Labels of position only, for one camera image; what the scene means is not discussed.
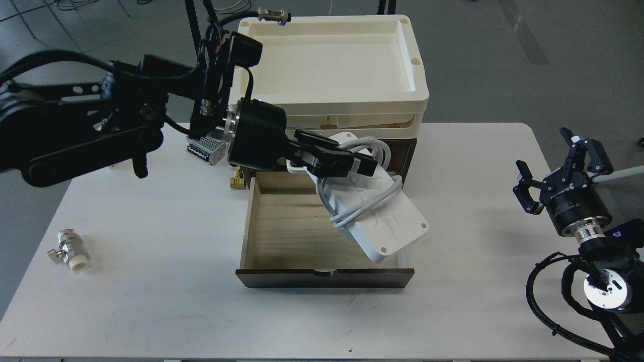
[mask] cable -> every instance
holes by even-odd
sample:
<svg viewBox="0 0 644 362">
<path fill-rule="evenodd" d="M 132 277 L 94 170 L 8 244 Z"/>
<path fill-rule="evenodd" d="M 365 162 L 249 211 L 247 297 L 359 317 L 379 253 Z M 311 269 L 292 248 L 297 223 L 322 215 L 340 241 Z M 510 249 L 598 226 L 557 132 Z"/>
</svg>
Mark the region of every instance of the cable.
<svg viewBox="0 0 644 362">
<path fill-rule="evenodd" d="M 56 0 L 54 1 L 54 3 L 56 3 L 56 7 L 58 8 L 58 10 L 66 12 L 68 10 L 76 10 L 81 6 L 96 3 L 97 1 L 98 0 L 71 0 L 71 5 L 62 5 L 62 6 L 61 6 L 61 0 Z"/>
<path fill-rule="evenodd" d="M 377 15 L 384 15 L 384 7 L 387 5 L 387 0 L 380 0 L 378 1 L 378 11 L 376 12 Z"/>
<path fill-rule="evenodd" d="M 381 166 L 384 169 L 389 166 L 389 162 L 391 161 L 391 151 L 389 149 L 389 146 L 375 137 L 363 137 L 357 140 L 351 140 L 341 144 L 338 147 L 354 153 L 362 149 L 370 148 L 372 150 L 371 156 L 376 157 L 380 161 Z M 338 213 L 328 201 L 328 198 L 325 194 L 325 188 L 328 182 L 327 178 L 318 178 L 316 180 L 316 194 L 322 202 L 322 205 L 332 215 L 331 222 L 334 223 L 334 227 L 336 229 L 340 229 L 348 225 L 350 222 L 353 222 L 356 218 L 365 213 L 365 211 L 373 208 L 377 204 L 381 203 L 384 199 L 400 190 L 400 188 L 402 188 L 403 186 L 403 178 L 399 175 L 395 175 L 392 177 L 392 179 L 393 184 L 387 190 L 379 193 L 374 197 L 371 197 L 368 200 L 365 200 L 364 202 L 361 202 L 360 204 L 347 208 L 342 213 Z"/>
<path fill-rule="evenodd" d="M 246 69 L 246 71 L 248 72 L 248 85 L 246 86 L 246 93 L 244 94 L 244 98 L 246 98 L 247 100 L 250 100 L 252 98 L 252 85 L 253 85 L 252 72 L 246 66 L 243 66 L 242 68 Z"/>
<path fill-rule="evenodd" d="M 540 263 L 536 264 L 535 268 L 530 273 L 530 276 L 528 277 L 527 283 L 526 283 L 526 298 L 527 298 L 527 303 L 530 306 L 530 309 L 543 324 L 545 324 L 548 328 L 550 328 L 553 331 L 553 336 L 556 334 L 559 334 L 561 335 L 561 337 L 568 339 L 569 341 L 579 346 L 588 348 L 589 350 L 593 350 L 601 354 L 605 354 L 606 356 L 611 357 L 615 361 L 621 361 L 621 362 L 637 361 L 637 359 L 634 359 L 631 356 L 627 356 L 621 352 L 618 352 L 617 350 L 615 350 L 615 348 L 606 347 L 605 345 L 601 345 L 597 342 L 593 342 L 589 339 L 583 338 L 575 333 L 572 333 L 571 331 L 561 327 L 559 324 L 551 320 L 541 310 L 541 308 L 539 308 L 535 298 L 535 280 L 536 280 L 536 277 L 539 275 L 539 273 L 551 264 L 560 262 L 562 260 L 572 261 L 579 257 L 580 257 L 579 255 L 568 256 L 561 252 L 555 252 L 550 256 L 548 256 L 546 259 L 543 259 Z"/>
<path fill-rule="evenodd" d="M 56 3 L 56 1 L 58 1 L 58 0 L 53 0 L 51 3 L 48 3 L 47 5 L 52 5 L 52 4 Z M 0 19 L 0 23 L 2 23 L 2 22 L 3 22 L 3 21 L 5 21 L 5 20 L 9 20 L 9 19 L 11 19 L 11 18 L 13 18 L 13 17 L 17 17 L 17 16 L 18 16 L 18 14 L 26 14 L 26 13 L 28 13 L 28 12 L 32 12 L 32 11 L 34 11 L 34 10 L 42 9 L 42 8 L 44 8 L 44 7 L 45 7 L 45 6 L 47 6 L 47 5 L 36 6 L 35 8 L 27 9 L 27 10 L 25 10 L 25 11 L 23 11 L 23 12 L 19 12 L 19 13 L 16 13 L 16 14 L 14 14 L 14 15 L 9 15 L 8 17 L 4 17 L 4 18 Z"/>
<path fill-rule="evenodd" d="M 252 8 L 252 3 L 251 0 L 246 0 L 243 4 L 244 0 L 239 0 L 237 3 L 228 6 L 227 8 L 214 8 L 214 11 L 217 14 L 222 14 L 222 15 L 227 15 L 227 14 L 236 14 L 238 12 L 244 12 L 246 10 L 250 10 Z M 199 5 L 202 6 L 202 8 L 206 9 L 203 0 L 199 1 Z"/>
<path fill-rule="evenodd" d="M 33 53 L 23 57 L 17 62 L 13 63 L 7 70 L 0 74 L 0 84 L 13 79 L 14 77 L 25 73 L 34 68 L 40 66 L 51 64 L 55 62 L 81 62 L 84 64 L 89 64 L 113 72 L 114 74 L 123 75 L 125 77 L 130 77 L 133 79 L 138 79 L 141 81 L 176 81 L 188 77 L 194 73 L 194 69 L 187 71 L 181 75 L 170 75 L 164 77 L 152 77 L 148 75 L 142 75 L 137 73 L 132 73 L 127 70 L 118 69 L 106 62 L 100 61 L 96 58 L 90 57 L 77 52 L 71 52 L 69 50 L 43 50 L 41 52 Z"/>
</svg>

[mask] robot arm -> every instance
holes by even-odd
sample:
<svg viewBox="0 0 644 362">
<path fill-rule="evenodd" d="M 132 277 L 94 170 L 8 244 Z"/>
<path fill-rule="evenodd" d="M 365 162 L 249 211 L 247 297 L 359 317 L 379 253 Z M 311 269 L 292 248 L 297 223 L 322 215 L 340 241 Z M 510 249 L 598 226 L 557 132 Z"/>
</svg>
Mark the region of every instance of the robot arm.
<svg viewBox="0 0 644 362">
<path fill-rule="evenodd" d="M 250 12 L 285 24 L 290 14 Z M 299 129 L 286 134 L 283 109 L 253 100 L 252 81 L 235 110 L 228 110 L 235 66 L 257 65 L 261 43 L 222 28 L 233 19 L 216 16 L 198 41 L 195 67 L 145 55 L 138 65 L 105 63 L 83 54 L 50 50 L 29 55 L 0 74 L 0 169 L 13 167 L 31 185 L 50 186 L 123 160 L 147 176 L 146 155 L 163 142 L 170 125 L 191 138 L 206 135 L 229 143 L 229 162 L 270 170 L 285 157 L 319 177 L 371 176 L 373 157 L 351 153 L 338 143 Z M 75 61 L 103 68 L 102 82 L 32 86 L 13 78 L 38 66 Z M 166 115 L 168 93 L 194 101 L 190 128 Z M 91 100 L 76 96 L 94 95 Z"/>
<path fill-rule="evenodd" d="M 607 354 L 613 360 L 642 361 L 644 332 L 630 331 L 618 314 L 644 316 L 644 263 L 636 251 L 644 246 L 644 222 L 633 220 L 615 229 L 603 230 L 612 217 L 594 190 L 592 180 L 612 173 L 610 160 L 597 140 L 581 139 L 565 128 L 561 133 L 569 146 L 563 166 L 538 182 L 533 180 L 527 164 L 518 160 L 516 165 L 520 174 L 513 192 L 525 212 L 540 214 L 545 208 L 560 236 L 576 238 L 579 255 L 555 253 L 538 263 L 528 279 L 528 303 L 553 334 L 561 334 L 579 345 Z M 584 170 L 586 155 L 590 156 L 590 161 Z M 540 190 L 538 202 L 530 196 L 530 187 Z M 565 330 L 539 309 L 533 292 L 536 276 L 548 265 L 562 260 L 570 262 L 562 276 L 564 300 L 577 313 L 599 321 L 615 348 L 601 346 Z M 572 296 L 576 271 L 588 274 L 583 290 L 590 309 L 581 306 Z"/>
</svg>

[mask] wooden drawer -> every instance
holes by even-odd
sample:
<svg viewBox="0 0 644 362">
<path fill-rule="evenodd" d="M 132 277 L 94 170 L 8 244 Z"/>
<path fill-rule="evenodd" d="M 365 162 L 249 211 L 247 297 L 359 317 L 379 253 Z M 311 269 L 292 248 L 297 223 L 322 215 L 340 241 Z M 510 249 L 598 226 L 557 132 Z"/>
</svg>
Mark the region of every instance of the wooden drawer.
<svg viewBox="0 0 644 362">
<path fill-rule="evenodd" d="M 376 264 L 342 237 L 307 175 L 257 172 L 237 277 L 249 288 L 404 288 L 404 252 Z"/>
</svg>

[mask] white tray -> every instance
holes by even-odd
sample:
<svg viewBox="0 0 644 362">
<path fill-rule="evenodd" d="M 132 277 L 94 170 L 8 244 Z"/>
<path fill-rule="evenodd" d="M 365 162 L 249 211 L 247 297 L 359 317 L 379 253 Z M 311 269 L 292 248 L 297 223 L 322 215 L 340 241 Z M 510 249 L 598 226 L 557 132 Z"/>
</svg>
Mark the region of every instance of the white tray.
<svg viewBox="0 0 644 362">
<path fill-rule="evenodd" d="M 253 97 L 284 108 L 289 126 L 396 123 L 402 127 L 388 131 L 405 133 L 399 138 L 417 134 L 429 91 L 406 16 L 293 17 L 286 26 L 248 19 L 239 32 L 263 44 L 251 68 Z M 231 102 L 247 81 L 246 71 L 237 70 Z"/>
</svg>

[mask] black cable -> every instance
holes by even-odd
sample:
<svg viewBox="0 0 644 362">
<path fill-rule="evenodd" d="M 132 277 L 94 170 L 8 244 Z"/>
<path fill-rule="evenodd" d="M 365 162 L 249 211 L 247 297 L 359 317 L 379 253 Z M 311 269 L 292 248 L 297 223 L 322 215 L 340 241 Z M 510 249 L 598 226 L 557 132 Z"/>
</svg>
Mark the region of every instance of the black cable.
<svg viewBox="0 0 644 362">
<path fill-rule="evenodd" d="M 52 4 L 56 3 L 56 1 L 57 1 L 57 0 L 53 0 L 51 3 L 48 3 L 47 5 L 52 5 Z M 18 16 L 18 14 L 26 14 L 26 13 L 28 13 L 28 12 L 32 12 L 32 11 L 34 11 L 34 10 L 42 9 L 42 8 L 44 8 L 44 7 L 45 7 L 45 6 L 47 6 L 47 5 L 36 6 L 35 8 L 31 8 L 31 9 L 25 10 L 25 11 L 23 11 L 23 12 L 16 13 L 16 14 L 14 14 L 14 15 L 9 15 L 8 17 L 5 17 L 5 18 L 0 19 L 0 23 L 2 23 L 2 22 L 3 22 L 3 21 L 5 21 L 5 20 L 9 20 L 9 19 L 11 19 L 11 18 L 13 18 L 13 17 L 17 17 L 17 16 Z"/>
<path fill-rule="evenodd" d="M 211 0 L 202 0 L 202 5 L 204 6 L 205 11 L 208 13 L 208 21 L 210 21 L 211 23 L 217 23 L 219 19 L 217 18 L 217 13 L 214 11 L 213 2 Z"/>
<path fill-rule="evenodd" d="M 387 14 L 396 14 L 396 0 L 389 0 L 389 5 L 387 6 Z"/>
<path fill-rule="evenodd" d="M 215 9 L 214 11 L 220 15 L 230 15 L 230 14 L 245 12 L 250 10 L 251 8 L 252 8 L 251 0 L 247 0 L 241 7 L 239 7 L 239 9 L 228 10 L 228 11 L 218 11 L 217 9 Z"/>
<path fill-rule="evenodd" d="M 92 4 L 92 3 L 96 3 L 98 0 L 85 0 L 85 1 L 74 1 L 74 0 L 71 0 L 71 1 L 72 1 L 72 3 L 73 3 L 72 5 L 63 5 L 63 6 L 65 6 L 66 8 L 63 8 L 63 7 L 61 6 L 61 0 L 56 0 L 56 1 L 54 1 L 54 3 L 56 3 L 56 7 L 58 8 L 58 10 L 63 11 L 63 12 L 66 12 L 66 11 L 69 11 L 69 10 L 76 10 L 76 9 L 78 9 L 78 8 L 82 7 L 82 6 L 85 6 L 85 5 L 89 5 L 89 4 Z"/>
<path fill-rule="evenodd" d="M 377 15 L 384 15 L 384 6 L 387 4 L 387 0 L 378 1 L 378 12 Z"/>
<path fill-rule="evenodd" d="M 243 66 L 242 68 L 246 69 L 246 71 L 248 72 L 248 85 L 246 85 L 246 94 L 244 94 L 244 98 L 246 98 L 247 100 L 250 100 L 252 97 L 252 85 L 253 85 L 252 72 L 246 66 Z"/>
<path fill-rule="evenodd" d="M 9 66 L 7 70 L 0 74 L 0 84 L 45 64 L 65 61 L 90 64 L 107 71 L 114 70 L 113 66 L 81 53 L 71 52 L 69 50 L 44 50 L 27 55 Z"/>
<path fill-rule="evenodd" d="M 96 66 L 98 68 L 113 72 L 114 74 L 119 74 L 125 77 L 130 77 L 133 79 L 138 79 L 142 81 L 177 81 L 184 79 L 194 72 L 190 70 L 185 74 L 181 75 L 170 75 L 164 77 L 152 77 L 148 75 L 142 75 L 137 73 L 132 73 L 127 70 L 118 69 L 108 63 L 100 61 L 96 58 L 90 57 L 77 52 L 71 52 L 69 50 L 43 50 L 41 52 L 33 53 L 23 57 L 17 62 L 13 63 L 6 71 L 0 74 L 0 84 L 13 79 L 14 77 L 25 73 L 34 68 L 40 66 L 51 64 L 55 62 L 81 62 L 84 64 L 89 64 Z"/>
<path fill-rule="evenodd" d="M 222 26 L 224 26 L 235 20 L 243 19 L 245 17 L 257 17 L 257 16 L 259 16 L 259 14 L 256 11 L 252 11 L 252 10 L 246 11 L 246 12 L 240 12 L 237 14 L 232 14 L 232 15 L 228 15 L 227 17 L 224 17 L 220 23 Z"/>
<path fill-rule="evenodd" d="M 575 272 L 583 271 L 588 273 L 589 272 L 588 270 L 590 268 L 591 266 L 585 262 L 572 261 L 570 265 L 568 265 L 563 270 L 564 274 L 562 276 L 562 296 L 563 296 L 563 300 L 565 300 L 565 302 L 568 303 L 568 305 L 570 305 L 578 314 L 581 314 L 582 316 L 592 319 L 594 321 L 600 321 L 600 317 L 597 316 L 592 309 L 583 307 L 573 297 L 573 280 L 574 280 Z"/>
<path fill-rule="evenodd" d="M 627 356 L 621 352 L 618 352 L 614 348 L 606 347 L 604 345 L 601 345 L 597 342 L 593 342 L 589 339 L 583 338 L 575 333 L 572 333 L 571 331 L 563 328 L 559 324 L 555 323 L 553 320 L 551 320 L 542 310 L 539 308 L 536 299 L 535 299 L 535 280 L 537 275 L 539 275 L 539 272 L 544 270 L 548 265 L 554 264 L 556 262 L 560 262 L 562 260 L 573 260 L 576 258 L 579 258 L 580 256 L 574 255 L 574 256 L 568 256 L 560 252 L 556 252 L 548 256 L 546 259 L 543 259 L 540 263 L 536 264 L 535 268 L 532 270 L 530 273 L 530 276 L 528 277 L 527 283 L 526 283 L 526 298 L 528 305 L 530 306 L 530 309 L 532 312 L 535 314 L 535 316 L 543 323 L 545 324 L 548 328 L 550 328 L 553 331 L 553 335 L 561 335 L 561 337 L 568 339 L 569 341 L 582 346 L 584 348 L 588 348 L 589 350 L 593 350 L 595 352 L 605 354 L 606 356 L 611 357 L 615 361 L 621 361 L 621 362 L 635 362 L 637 359 Z"/>
</svg>

